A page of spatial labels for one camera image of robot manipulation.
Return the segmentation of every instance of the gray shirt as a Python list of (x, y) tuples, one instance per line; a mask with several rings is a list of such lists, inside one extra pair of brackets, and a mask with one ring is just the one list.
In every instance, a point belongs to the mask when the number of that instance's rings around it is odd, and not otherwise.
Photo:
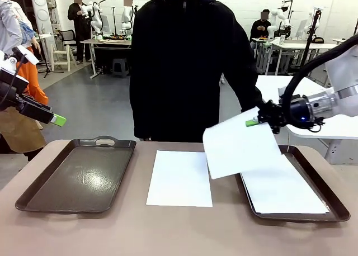
[(11, 49), (21, 45), (20, 25), (11, 9), (11, 2), (0, 0), (0, 50), (12, 54)]

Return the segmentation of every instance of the tray handle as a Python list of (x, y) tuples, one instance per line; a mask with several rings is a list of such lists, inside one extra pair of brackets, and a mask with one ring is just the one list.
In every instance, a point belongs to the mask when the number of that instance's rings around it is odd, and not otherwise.
[[(99, 140), (112, 140), (114, 141), (114, 145), (110, 145), (110, 144), (97, 144), (97, 141)], [(111, 136), (99, 136), (96, 137), (94, 139), (90, 139), (90, 140), (84, 140), (81, 139), (81, 146), (98, 146), (98, 147), (129, 147), (130, 146), (130, 142), (128, 140), (118, 140), (114, 137)]]

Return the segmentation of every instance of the white paper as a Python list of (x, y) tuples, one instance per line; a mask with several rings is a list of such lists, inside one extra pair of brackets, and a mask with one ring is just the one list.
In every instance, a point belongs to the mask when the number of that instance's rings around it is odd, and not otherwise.
[(212, 207), (205, 153), (157, 151), (147, 205)]
[(258, 108), (251, 109), (205, 130), (204, 150), (212, 179), (260, 169), (269, 159), (274, 162), (281, 156), (268, 124), (246, 126), (257, 112)]
[(324, 214), (326, 206), (282, 155), (266, 169), (241, 173), (255, 211), (262, 214)]

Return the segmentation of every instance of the white brick wall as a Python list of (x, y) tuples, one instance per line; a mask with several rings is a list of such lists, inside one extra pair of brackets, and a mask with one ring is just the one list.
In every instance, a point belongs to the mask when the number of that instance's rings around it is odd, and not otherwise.
[[(142, 6), (148, 0), (134, 0), (134, 4)], [(226, 4), (234, 13), (238, 22), (249, 34), (252, 23), (260, 18), (260, 12), (264, 8), (274, 9), (281, 6), (283, 0), (218, 0)], [(294, 0), (293, 36), (303, 19), (308, 18), (308, 13), (314, 6), (326, 7), (322, 14), (321, 25), (317, 34), (324, 36), (326, 41), (332, 37), (350, 37), (353, 34), (354, 25), (358, 18), (358, 4), (356, 0)], [(67, 19), (68, 6), (73, 0), (56, 0), (60, 16), (60, 22), (64, 30), (72, 29), (73, 22)], [(116, 6), (116, 24), (120, 29), (120, 20), (123, 12), (123, 0), (108, 0), (102, 4), (103, 14), (109, 15), (109, 21), (113, 27), (110, 6)]]

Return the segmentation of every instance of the brown tray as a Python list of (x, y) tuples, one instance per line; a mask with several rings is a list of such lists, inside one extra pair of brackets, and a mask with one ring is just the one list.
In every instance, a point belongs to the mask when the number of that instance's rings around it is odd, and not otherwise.
[(16, 208), (57, 214), (107, 211), (135, 145), (109, 136), (72, 140), (16, 201)]
[(338, 199), (335, 193), (320, 177), (313, 166), (307, 161), (300, 150), (294, 146), (280, 146), (280, 150), (290, 160), (293, 166), (298, 170), (306, 182), (311, 186), (312, 190), (317, 194), (319, 199), (325, 204), (329, 212), (326, 214), (261, 214), (255, 211), (251, 201), (245, 182), (240, 175), (237, 175), (237, 182), (243, 187), (252, 212), (261, 219), (282, 220), (292, 222), (339, 222), (347, 221), (351, 215)]

